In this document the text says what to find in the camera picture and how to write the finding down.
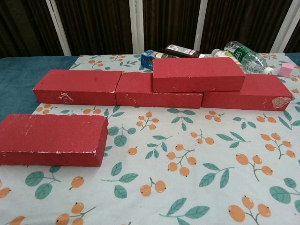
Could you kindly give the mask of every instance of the bottle cap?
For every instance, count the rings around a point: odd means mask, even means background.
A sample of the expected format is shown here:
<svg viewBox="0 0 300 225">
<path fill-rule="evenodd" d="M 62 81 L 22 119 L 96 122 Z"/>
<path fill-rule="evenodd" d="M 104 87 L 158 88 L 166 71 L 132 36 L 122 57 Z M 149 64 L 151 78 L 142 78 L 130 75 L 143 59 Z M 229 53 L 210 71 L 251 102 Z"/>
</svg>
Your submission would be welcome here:
<svg viewBox="0 0 300 225">
<path fill-rule="evenodd" d="M 274 70 L 271 67 L 267 67 L 263 70 L 263 74 L 274 74 Z"/>
<path fill-rule="evenodd" d="M 215 55 L 218 51 L 220 51 L 220 49 L 218 49 L 218 48 L 212 50 L 211 56 L 214 57 L 214 55 Z"/>
</svg>

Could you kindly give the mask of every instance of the green bottle label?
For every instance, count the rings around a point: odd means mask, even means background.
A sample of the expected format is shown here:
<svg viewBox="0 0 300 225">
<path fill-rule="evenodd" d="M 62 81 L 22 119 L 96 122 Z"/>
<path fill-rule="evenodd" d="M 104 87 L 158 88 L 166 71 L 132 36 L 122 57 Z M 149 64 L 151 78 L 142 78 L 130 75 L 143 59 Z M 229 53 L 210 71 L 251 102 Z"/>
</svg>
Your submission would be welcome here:
<svg viewBox="0 0 300 225">
<path fill-rule="evenodd" d="M 244 56 L 248 53 L 251 52 L 252 50 L 250 48 L 247 48 L 246 46 L 241 46 L 238 47 L 234 53 L 233 56 L 239 61 L 242 62 L 242 59 L 244 58 Z"/>
</svg>

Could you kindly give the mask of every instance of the curtain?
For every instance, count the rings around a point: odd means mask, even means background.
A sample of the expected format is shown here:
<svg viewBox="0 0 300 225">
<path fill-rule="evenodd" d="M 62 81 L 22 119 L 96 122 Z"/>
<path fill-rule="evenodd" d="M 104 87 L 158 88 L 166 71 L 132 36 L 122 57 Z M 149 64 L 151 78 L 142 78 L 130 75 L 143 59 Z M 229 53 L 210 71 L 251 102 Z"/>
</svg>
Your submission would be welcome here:
<svg viewBox="0 0 300 225">
<path fill-rule="evenodd" d="M 209 0 L 200 52 L 224 49 L 239 41 L 258 53 L 268 53 L 292 0 Z"/>
<path fill-rule="evenodd" d="M 200 0 L 143 0 L 145 50 L 169 44 L 193 49 Z"/>
<path fill-rule="evenodd" d="M 284 52 L 300 53 L 300 20 L 298 21 L 297 26 L 295 27 L 295 30 L 292 33 L 292 36 L 287 43 Z"/>
<path fill-rule="evenodd" d="M 0 57 L 63 55 L 44 0 L 0 0 Z"/>
<path fill-rule="evenodd" d="M 132 54 L 128 0 L 56 0 L 72 55 Z"/>
</svg>

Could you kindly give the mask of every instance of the red brick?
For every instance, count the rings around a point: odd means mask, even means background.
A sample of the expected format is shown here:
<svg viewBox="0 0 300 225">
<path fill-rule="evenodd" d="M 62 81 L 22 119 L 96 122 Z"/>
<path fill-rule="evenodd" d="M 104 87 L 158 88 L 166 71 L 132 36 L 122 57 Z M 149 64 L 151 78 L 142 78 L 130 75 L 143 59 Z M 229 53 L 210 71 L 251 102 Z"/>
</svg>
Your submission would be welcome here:
<svg viewBox="0 0 300 225">
<path fill-rule="evenodd" d="M 0 123 L 0 165 L 100 166 L 103 116 L 11 114 Z"/>
<path fill-rule="evenodd" d="M 277 76 L 247 74 L 240 91 L 205 92 L 202 107 L 283 111 L 292 97 Z"/>
<path fill-rule="evenodd" d="M 41 103 L 116 105 L 121 71 L 50 70 L 33 88 Z"/>
<path fill-rule="evenodd" d="M 245 76 L 230 58 L 156 59 L 154 92 L 204 92 L 240 90 Z"/>
<path fill-rule="evenodd" d="M 124 73 L 119 81 L 117 105 L 200 108 L 202 93 L 154 93 L 152 73 Z"/>
</svg>

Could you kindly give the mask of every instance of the table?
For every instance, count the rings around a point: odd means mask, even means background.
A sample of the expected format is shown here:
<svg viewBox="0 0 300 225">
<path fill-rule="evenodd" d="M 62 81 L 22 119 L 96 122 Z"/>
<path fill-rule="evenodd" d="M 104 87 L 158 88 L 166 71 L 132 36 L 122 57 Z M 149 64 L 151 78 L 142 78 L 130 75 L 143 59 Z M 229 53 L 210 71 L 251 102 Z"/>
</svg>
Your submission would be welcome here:
<svg viewBox="0 0 300 225">
<path fill-rule="evenodd" d="M 262 55 L 276 72 L 294 64 Z M 149 72 L 140 55 L 80 56 L 70 69 Z M 33 114 L 107 116 L 105 157 L 1 165 L 0 224 L 300 224 L 300 67 L 280 80 L 294 96 L 284 112 L 40 104 Z"/>
</svg>

